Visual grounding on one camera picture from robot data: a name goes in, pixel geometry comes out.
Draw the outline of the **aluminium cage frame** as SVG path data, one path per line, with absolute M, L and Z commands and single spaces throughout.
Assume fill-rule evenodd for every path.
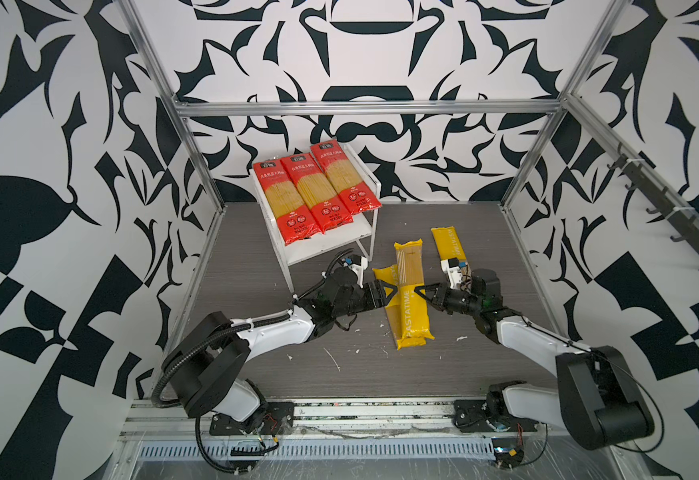
M 253 165 L 337 140 L 379 183 L 371 269 L 455 227 L 505 305 L 611 346 L 668 426 L 699 430 L 699 256 L 635 194 L 620 143 L 699 210 L 699 1 L 128 1 L 180 136 L 248 220 L 213 306 L 265 310 L 286 282 Z

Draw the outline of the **red spaghetti bag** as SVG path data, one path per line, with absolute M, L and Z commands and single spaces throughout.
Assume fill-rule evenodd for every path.
M 285 246 L 322 232 L 280 160 L 253 165 Z
M 353 215 L 311 154 L 283 157 L 280 163 L 324 233 L 353 222 Z
M 311 154 L 351 214 L 357 215 L 381 208 L 381 202 L 371 191 L 371 187 L 363 181 L 339 142 L 330 140 L 312 145 Z

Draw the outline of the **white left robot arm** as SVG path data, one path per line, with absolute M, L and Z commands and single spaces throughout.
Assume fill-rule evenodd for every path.
M 208 314 L 167 356 L 150 399 L 155 408 L 181 407 L 194 420 L 194 435 L 203 443 L 202 419 L 225 433 L 256 434 L 260 447 L 234 448 L 229 461 L 215 460 L 206 448 L 201 458 L 215 470 L 232 475 L 252 471 L 259 458 L 275 452 L 280 442 L 278 412 L 264 394 L 241 376 L 251 360 L 277 349 L 319 339 L 341 318 L 356 320 L 363 312 L 385 308 L 397 294 L 397 285 L 385 280 L 363 282 L 367 259 L 346 249 L 338 253 L 321 279 L 293 296 L 283 311 L 260 317 L 230 319 L 221 311 Z

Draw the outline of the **white two-tier shelf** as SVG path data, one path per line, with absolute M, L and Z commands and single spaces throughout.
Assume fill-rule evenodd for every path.
M 351 247 L 353 245 L 357 245 L 361 254 L 367 257 L 367 261 L 371 262 L 373 260 L 379 210 L 357 214 L 353 216 L 353 223 L 338 226 L 326 233 L 317 232 L 309 238 L 287 245 L 282 232 L 279 230 L 277 218 L 273 214 L 271 205 L 266 198 L 265 190 L 263 190 L 262 184 L 255 174 L 255 169 L 250 168 L 249 174 L 251 175 L 255 198 L 265 219 L 273 250 L 291 293 L 297 291 L 291 272 L 291 268 L 294 265 L 324 253 L 335 251 L 341 247 Z

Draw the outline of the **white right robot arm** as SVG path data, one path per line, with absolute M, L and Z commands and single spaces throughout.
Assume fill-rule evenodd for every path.
M 513 418 L 557 426 L 587 450 L 665 436 L 665 418 L 623 354 L 563 337 L 505 305 L 495 271 L 480 269 L 460 288 L 449 282 L 415 288 L 429 306 L 471 317 L 491 342 L 515 350 L 551 373 L 555 388 L 525 381 L 489 386 L 483 419 L 500 426 Z

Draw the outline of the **yellow Pastatime spaghetti bag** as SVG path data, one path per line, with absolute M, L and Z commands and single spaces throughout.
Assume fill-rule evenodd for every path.
M 424 346 L 427 340 L 435 340 L 435 336 L 431 333 L 427 302 L 417 295 L 413 285 L 399 284 L 397 266 L 374 269 L 373 274 L 375 279 L 397 287 L 397 293 L 385 306 L 385 314 L 387 314 L 397 350 Z

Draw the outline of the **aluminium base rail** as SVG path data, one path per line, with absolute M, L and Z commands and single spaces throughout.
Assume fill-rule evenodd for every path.
M 293 413 L 266 427 L 246 433 L 226 427 L 230 439 L 288 437 L 363 439 L 461 437 L 477 435 L 513 437 L 515 432 L 497 432 L 487 424 L 475 424 L 463 432 L 453 424 L 455 402 L 445 397 L 302 398 L 291 399 Z M 128 411 L 119 440 L 190 440 L 195 421 L 181 408 L 158 409 L 147 401 L 136 401 Z

